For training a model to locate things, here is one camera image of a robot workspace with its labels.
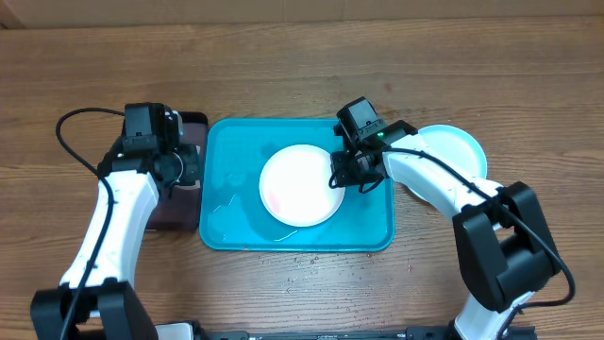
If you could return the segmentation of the white plate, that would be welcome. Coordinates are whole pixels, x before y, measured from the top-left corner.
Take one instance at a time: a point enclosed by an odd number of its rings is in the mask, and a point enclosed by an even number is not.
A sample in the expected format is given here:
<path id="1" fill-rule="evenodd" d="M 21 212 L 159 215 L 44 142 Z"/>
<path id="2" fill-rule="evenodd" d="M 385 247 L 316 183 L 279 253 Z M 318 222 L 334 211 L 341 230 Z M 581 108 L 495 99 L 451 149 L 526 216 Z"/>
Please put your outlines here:
<path id="1" fill-rule="evenodd" d="M 260 172 L 260 200 L 276 220 L 308 228 L 327 221 L 344 201 L 344 188 L 331 188 L 330 154 L 310 144 L 280 149 Z"/>

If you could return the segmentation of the pink green scrub sponge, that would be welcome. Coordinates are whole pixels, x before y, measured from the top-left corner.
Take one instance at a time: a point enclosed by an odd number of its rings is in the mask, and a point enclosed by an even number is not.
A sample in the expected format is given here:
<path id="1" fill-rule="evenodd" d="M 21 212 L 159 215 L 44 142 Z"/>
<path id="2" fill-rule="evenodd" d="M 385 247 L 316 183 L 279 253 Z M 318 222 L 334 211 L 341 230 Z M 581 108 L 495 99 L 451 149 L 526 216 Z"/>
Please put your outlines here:
<path id="1" fill-rule="evenodd" d="M 193 185 L 193 186 L 183 186 L 183 185 L 177 185 L 177 186 L 176 186 L 176 189 L 179 189 L 179 190 L 185 190 L 185 191 L 191 191 L 191 190 L 200 190 L 200 189 L 201 189 L 201 186 L 200 186 L 200 184 L 199 184 L 199 183 L 196 183 L 196 184 L 195 184 L 195 185 Z"/>

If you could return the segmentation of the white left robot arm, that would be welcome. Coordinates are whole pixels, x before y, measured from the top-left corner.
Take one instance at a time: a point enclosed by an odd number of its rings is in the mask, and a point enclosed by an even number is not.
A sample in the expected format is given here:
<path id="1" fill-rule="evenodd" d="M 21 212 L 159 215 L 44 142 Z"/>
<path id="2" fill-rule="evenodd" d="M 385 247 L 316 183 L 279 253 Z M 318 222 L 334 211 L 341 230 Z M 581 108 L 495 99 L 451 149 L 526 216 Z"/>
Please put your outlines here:
<path id="1" fill-rule="evenodd" d="M 127 104 L 120 135 L 96 166 L 98 196 L 82 245 L 59 286 L 39 290 L 40 339 L 204 339 L 196 321 L 156 325 L 137 297 L 146 230 L 195 230 L 208 118 L 161 103 Z"/>

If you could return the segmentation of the light blue plate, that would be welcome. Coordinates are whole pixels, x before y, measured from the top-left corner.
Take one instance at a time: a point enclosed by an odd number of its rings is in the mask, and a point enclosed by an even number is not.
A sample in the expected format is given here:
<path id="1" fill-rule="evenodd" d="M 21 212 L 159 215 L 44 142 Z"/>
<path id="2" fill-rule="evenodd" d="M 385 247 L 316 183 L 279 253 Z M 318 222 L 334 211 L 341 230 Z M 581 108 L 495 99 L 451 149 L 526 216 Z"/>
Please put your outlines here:
<path id="1" fill-rule="evenodd" d="M 448 125 L 423 127 L 415 136 L 408 136 L 397 147 L 424 151 L 460 172 L 466 179 L 487 178 L 488 162 L 478 141 L 466 131 Z M 460 182 L 445 171 L 438 163 L 423 158 L 419 161 L 417 170 L 424 179 L 414 180 L 410 189 L 420 198 L 429 188 L 444 189 L 451 185 L 460 186 Z"/>

